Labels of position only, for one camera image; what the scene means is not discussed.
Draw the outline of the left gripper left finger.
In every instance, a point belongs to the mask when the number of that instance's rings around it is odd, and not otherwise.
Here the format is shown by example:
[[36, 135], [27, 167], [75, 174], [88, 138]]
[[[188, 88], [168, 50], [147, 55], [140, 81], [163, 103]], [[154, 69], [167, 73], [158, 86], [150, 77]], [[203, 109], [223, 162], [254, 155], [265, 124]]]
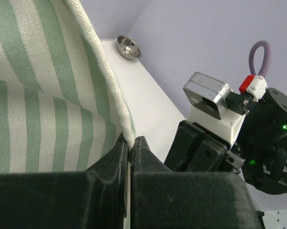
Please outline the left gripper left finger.
[[85, 171], [1, 174], [0, 229], [123, 228], [127, 153], [119, 136]]

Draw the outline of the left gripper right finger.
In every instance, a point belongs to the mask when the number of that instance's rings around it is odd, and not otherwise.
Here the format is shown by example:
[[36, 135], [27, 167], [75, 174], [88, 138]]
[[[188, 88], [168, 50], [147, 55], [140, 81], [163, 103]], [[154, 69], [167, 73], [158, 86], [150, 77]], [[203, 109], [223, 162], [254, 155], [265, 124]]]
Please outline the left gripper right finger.
[[133, 229], [259, 229], [244, 181], [226, 172], [172, 172], [135, 140], [131, 157]]

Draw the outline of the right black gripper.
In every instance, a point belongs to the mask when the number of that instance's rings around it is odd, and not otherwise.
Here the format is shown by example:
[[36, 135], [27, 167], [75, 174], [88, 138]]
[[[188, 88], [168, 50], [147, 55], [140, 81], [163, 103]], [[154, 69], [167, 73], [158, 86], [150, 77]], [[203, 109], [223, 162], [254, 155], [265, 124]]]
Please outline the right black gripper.
[[238, 147], [197, 123], [179, 123], [164, 165], [173, 172], [239, 173], [245, 160]]

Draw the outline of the green striped pet tent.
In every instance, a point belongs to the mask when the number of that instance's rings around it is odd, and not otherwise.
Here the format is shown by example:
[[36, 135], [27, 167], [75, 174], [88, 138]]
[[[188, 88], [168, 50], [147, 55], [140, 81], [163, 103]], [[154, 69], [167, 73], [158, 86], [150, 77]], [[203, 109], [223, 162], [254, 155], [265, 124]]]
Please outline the green striped pet tent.
[[85, 170], [134, 123], [78, 0], [0, 0], [0, 174]]

